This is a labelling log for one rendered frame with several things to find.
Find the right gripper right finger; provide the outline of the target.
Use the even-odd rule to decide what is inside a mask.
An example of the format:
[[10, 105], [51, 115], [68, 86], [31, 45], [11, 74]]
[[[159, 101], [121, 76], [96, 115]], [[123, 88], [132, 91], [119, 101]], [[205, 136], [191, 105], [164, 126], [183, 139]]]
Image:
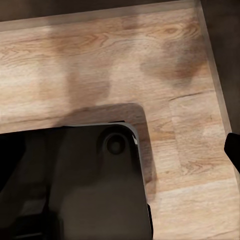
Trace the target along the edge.
[[229, 133], [226, 137], [224, 151], [240, 173], [240, 135]]

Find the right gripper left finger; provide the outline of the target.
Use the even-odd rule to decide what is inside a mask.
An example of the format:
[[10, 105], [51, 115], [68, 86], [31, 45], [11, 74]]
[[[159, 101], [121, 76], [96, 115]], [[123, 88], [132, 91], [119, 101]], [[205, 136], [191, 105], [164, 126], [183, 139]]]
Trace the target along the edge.
[[0, 193], [26, 152], [21, 133], [0, 138]]

